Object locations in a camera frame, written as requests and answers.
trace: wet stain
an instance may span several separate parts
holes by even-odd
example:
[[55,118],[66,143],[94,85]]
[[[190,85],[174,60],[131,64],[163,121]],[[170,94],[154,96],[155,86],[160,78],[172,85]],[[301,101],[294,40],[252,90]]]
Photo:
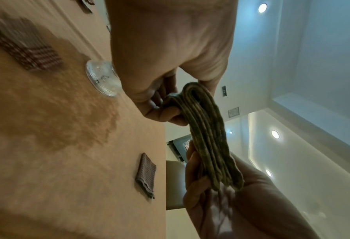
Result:
[[39,29],[64,65],[28,72],[0,48],[0,134],[34,135],[48,150],[106,143],[119,119],[117,99],[103,96],[89,82],[87,56],[68,40]]

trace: round light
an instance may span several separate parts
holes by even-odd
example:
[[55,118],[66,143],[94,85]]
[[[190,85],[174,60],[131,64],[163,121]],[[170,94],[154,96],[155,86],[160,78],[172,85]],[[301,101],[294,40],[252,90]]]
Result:
[[272,130],[271,134],[275,139],[280,138],[280,135],[278,134],[278,132],[276,130]]
[[269,170],[266,170],[266,173],[268,174],[268,176],[272,177],[272,174]]
[[260,13],[263,13],[263,12],[265,12],[266,10],[267,10],[267,4],[265,4],[265,3],[262,3],[260,6],[259,6],[259,12]]

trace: hand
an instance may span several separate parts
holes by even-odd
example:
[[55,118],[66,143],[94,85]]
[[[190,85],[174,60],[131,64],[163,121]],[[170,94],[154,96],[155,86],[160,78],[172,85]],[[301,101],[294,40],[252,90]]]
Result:
[[161,108],[177,92],[178,67],[212,95],[233,42],[238,0],[106,0],[113,63],[125,93],[142,114],[186,125],[176,107]]
[[318,238],[263,172],[233,158],[245,179],[243,189],[236,193],[221,185],[219,192],[212,191],[208,178],[197,180],[201,159],[190,143],[183,202],[201,239]]

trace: green cloth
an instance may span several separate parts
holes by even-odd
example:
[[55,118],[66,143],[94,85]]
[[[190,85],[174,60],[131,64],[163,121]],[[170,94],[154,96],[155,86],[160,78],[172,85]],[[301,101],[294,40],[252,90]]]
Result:
[[239,191],[243,187],[243,176],[230,155],[225,125],[209,91],[191,82],[181,93],[169,94],[164,106],[179,107],[190,124],[192,139],[202,160],[199,178],[207,175],[215,191],[220,189],[220,182]]

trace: small folded cloth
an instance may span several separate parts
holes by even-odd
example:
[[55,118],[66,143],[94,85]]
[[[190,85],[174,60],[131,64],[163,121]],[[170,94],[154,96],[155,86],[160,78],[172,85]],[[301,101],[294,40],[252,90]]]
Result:
[[62,64],[57,52],[28,19],[0,17],[0,46],[26,70],[48,70]]
[[136,182],[149,198],[154,199],[154,177],[157,166],[143,153],[136,174]]
[[190,124],[192,139],[202,161],[198,177],[207,175],[215,191],[219,191],[220,182],[239,191],[243,187],[243,176],[230,155],[222,116],[208,90],[191,82],[181,93],[169,94],[163,105],[179,107]]

